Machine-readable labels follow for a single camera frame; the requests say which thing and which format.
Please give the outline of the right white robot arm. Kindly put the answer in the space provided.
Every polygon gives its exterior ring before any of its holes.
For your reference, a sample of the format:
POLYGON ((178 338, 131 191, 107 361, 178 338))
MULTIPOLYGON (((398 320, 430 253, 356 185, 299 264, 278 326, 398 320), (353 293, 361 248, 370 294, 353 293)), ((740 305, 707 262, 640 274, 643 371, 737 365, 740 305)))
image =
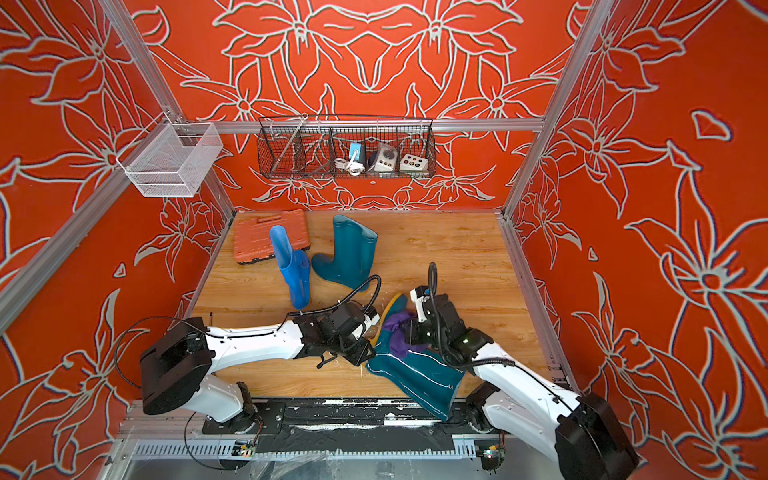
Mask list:
POLYGON ((491 427, 553 460, 565 479, 627 479, 635 471, 639 456, 606 400, 524 366, 489 335, 466 326, 447 295, 419 286, 410 299, 416 342, 482 380, 468 399, 491 427))

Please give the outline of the purple cloth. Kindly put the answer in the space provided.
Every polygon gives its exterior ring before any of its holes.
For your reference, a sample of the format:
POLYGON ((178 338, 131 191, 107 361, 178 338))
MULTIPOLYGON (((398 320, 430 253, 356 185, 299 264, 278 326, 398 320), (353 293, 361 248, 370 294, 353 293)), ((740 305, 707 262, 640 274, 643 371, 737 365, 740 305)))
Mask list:
POLYGON ((385 332, 390 334, 385 343, 389 346, 390 352, 397 358, 404 360, 411 353, 423 353, 428 349, 424 343, 413 343, 406 333, 412 320, 417 320, 415 314, 408 310, 401 310, 389 314, 384 320, 382 335, 385 332))

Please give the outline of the teal boot with yellow sole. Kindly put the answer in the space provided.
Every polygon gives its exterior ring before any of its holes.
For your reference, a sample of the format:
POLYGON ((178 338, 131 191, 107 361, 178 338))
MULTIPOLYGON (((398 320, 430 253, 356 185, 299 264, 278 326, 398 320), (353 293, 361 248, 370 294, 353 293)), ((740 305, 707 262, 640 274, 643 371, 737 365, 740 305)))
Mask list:
POLYGON ((312 268, 321 279, 354 289, 371 274, 378 234, 344 215, 335 215, 333 241, 333 254, 314 254, 312 268))

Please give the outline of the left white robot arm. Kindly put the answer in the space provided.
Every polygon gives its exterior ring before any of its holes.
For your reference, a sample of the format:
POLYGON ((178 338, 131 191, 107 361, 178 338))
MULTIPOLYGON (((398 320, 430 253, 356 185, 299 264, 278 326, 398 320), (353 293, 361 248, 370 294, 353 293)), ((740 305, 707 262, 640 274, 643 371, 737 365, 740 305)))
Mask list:
POLYGON ((354 301, 290 312, 277 325, 253 328, 209 327, 200 317, 181 320, 140 356, 143 413, 185 409, 230 432, 244 432, 258 417, 249 388, 242 381, 227 383, 217 372, 307 357, 318 357, 324 366, 326 353, 359 366, 375 356, 365 334, 379 321, 375 307, 354 301))

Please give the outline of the bright blue rubber boot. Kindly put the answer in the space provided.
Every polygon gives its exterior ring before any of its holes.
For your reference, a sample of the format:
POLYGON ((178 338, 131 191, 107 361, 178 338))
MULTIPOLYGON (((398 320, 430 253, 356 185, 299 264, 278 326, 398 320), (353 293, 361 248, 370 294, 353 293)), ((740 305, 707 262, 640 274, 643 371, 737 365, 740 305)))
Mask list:
POLYGON ((291 304, 297 310, 304 310, 311 300, 309 258, 305 251, 292 247, 287 231, 281 225, 270 229, 270 241, 288 286, 291 304))

